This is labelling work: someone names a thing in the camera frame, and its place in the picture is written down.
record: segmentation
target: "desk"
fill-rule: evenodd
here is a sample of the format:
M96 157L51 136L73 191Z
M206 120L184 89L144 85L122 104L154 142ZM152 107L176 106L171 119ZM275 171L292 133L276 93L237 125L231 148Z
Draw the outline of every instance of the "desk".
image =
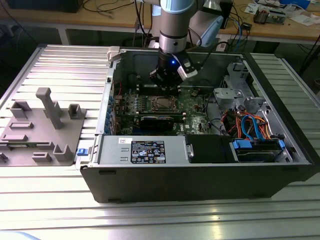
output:
M98 4L108 3L107 0L97 0ZM111 9L130 3L130 0L120 0L119 2L102 9ZM58 11L24 10L10 9L5 2L8 12L23 26L55 28L58 30L62 44L69 45L67 29L111 31L111 32L134 32L137 19L134 4L118 8L112 11L112 18L101 15L97 12L90 12L82 7L77 13L66 13ZM94 0L86 4L88 9L96 10ZM0 24L16 25L0 6ZM144 29L147 31L151 26L150 6L144 7Z
M99 4L106 3L106 0L97 0ZM111 5L112 7L121 6L129 3L130 0L120 0L118 3ZM319 25L304 26L291 19L286 19L284 25L278 24L256 24L254 23L253 14L244 13L245 5L251 3L251 0L234 0L238 14L243 21L252 24L251 32L248 37L252 41L293 43L293 44L313 44L320 33ZM86 4L86 7L95 10L94 1ZM103 16L96 12L90 12L83 8L77 13L65 13L55 11L41 10L23 10L9 9L7 10L16 18L23 26L55 28L58 30L61 42L69 45L67 29L93 30L93 31L111 31L111 32L134 32L136 21L135 6L129 5L113 11L113 19ZM310 4L308 10L320 11L320 6ZM15 22L0 7L0 24L14 25ZM144 28L148 30L151 25L150 7L146 5L144 8ZM228 21L226 29L221 29L218 38L221 41L229 40L237 34L231 20Z
M234 0L234 2L235 8L237 9L237 12L242 20L246 23L252 24L248 40L292 44L313 44L320 34L319 24L305 26L289 18L285 20L284 24L254 23L254 15L244 12L246 5L248 3L252 3L252 1ZM310 4L307 10L320 12L320 6ZM221 41L226 41L230 38L233 38L235 34L237 34L237 29L235 28L233 22L229 20L227 27L220 30L218 37Z

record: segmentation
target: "power supply label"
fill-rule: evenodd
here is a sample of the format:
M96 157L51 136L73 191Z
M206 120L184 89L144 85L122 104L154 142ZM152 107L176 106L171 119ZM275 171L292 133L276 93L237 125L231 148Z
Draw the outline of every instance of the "power supply label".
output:
M164 141L132 141L131 163L165 164L166 151Z

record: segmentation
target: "white paper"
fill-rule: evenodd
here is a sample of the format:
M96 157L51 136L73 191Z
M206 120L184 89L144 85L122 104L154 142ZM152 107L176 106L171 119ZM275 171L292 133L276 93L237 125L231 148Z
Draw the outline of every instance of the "white paper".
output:
M254 15L256 14L258 7L259 7L259 4L249 3L246 9L244 10L244 12Z
M305 15L294 16L291 19L305 26L310 26L316 23L315 19L312 19L311 17Z
M132 138L119 137L119 144L131 144Z

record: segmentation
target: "black cable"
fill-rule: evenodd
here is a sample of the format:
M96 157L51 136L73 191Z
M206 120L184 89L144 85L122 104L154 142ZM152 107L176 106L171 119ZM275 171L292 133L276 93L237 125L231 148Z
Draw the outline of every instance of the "black cable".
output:
M320 54L320 45L315 49L315 51L310 55L310 57L305 61L304 65L300 69L300 76L304 74L310 64L317 58L318 54Z
M301 44L297 44L297 45L298 45L298 47L301 49L301 51L303 51L303 52L305 52L306 54L308 54L308 52L302 48L302 45L301 45Z
M309 51L308 55L305 57L305 59L304 59L303 62L302 62L302 65L301 65L301 68L300 68L300 71L299 71L299 74L300 74L300 75L305 71L305 68L306 68L306 67L305 67L305 63L306 63L308 57L310 56L311 52L313 51L313 49L314 49L315 46L317 45L319 39L320 39L320 34L319 34L318 38L316 39L314 45L312 46L311 50Z
M198 33L196 33L194 30L192 30L192 28L190 28L190 27L189 27L189 30L190 30L191 32L193 32L193 34L195 34L195 35L198 37L199 41L200 41L200 43L199 43L199 45L197 45L197 47L201 46L201 45L202 45L202 38L201 38L201 36L200 36Z
M303 46L302 44L298 44L300 47L302 47L302 48L304 48L304 49L307 49L307 50L311 50L311 48L308 48L308 47L306 47L306 46Z
M146 34L146 32L145 32L145 30L144 30L144 27L142 26L141 18L140 18L139 11L138 11L137 0L133 0L133 3L134 3L134 6L135 6L135 13L136 13L136 17L138 18L141 31L142 31L143 35L144 35L147 39L150 39L149 36Z
M201 68L205 65L206 61L208 60L208 58L210 57L210 55L212 54L212 52L215 50L215 48L220 45L220 44L226 44L228 47L230 46L230 44L227 41L221 41L218 42L217 44L213 45L213 47L210 49L210 51L208 52L208 54L206 55L205 59L203 60L203 62L201 63Z
M93 13L109 12L109 11L112 11L112 10L116 10L116 9L123 8L123 7L126 7L126 6L129 6L129 5L134 4L133 2L131 2L131 3L124 4L124 5L121 5L121 6L117 6L117 7L111 8L111 9L107 9L107 10L92 10L92 9L86 8L86 3L88 3L89 1L90 1L90 0L86 0L86 1L83 3L82 7L83 7L85 10L87 10L87 11L89 11L89 12L93 12Z
M191 47L194 47L194 43L192 41L190 29L188 29L188 34L189 34L189 38L190 38Z
M152 27L153 27L153 16L152 16L152 5L150 4L150 28L149 28L149 31L147 32L147 35L149 36L151 30L152 30ZM147 38L144 40L144 47L147 46Z
M212 95L214 94L214 92L212 92L208 98L208 101L206 102L206 106L205 106L205 115L206 115L206 118L210 121L211 125L217 129L220 133L222 133L223 135L227 136L219 127L217 127L214 123L212 123L212 121L215 119L212 119L210 120L209 116L208 116L208 105L209 105L209 101L210 101L210 98L212 97Z
M141 9L142 9L142 3L139 6L139 16L141 16ZM132 40L132 47L135 46L136 35L137 35L137 28L136 28L136 24L134 24L134 35L133 35L133 40Z
M38 42L25 30L25 28L8 12L8 10L5 8L3 1L0 0L0 4L3 8L3 10L8 14L8 16L38 45Z

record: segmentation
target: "wire bundle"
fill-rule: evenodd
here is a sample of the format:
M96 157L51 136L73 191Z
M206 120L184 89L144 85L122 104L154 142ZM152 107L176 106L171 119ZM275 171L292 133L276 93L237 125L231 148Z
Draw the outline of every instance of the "wire bundle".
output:
M246 132L245 130L245 120L249 122L253 122L255 134L258 139L261 140L270 140L271 136L269 134L268 130L268 122L266 122L263 118L257 115L253 115L248 112L240 112L236 116L236 128L237 128L237 137L240 139L242 138L242 135L248 137L251 141L253 141L253 137L249 135L249 132Z

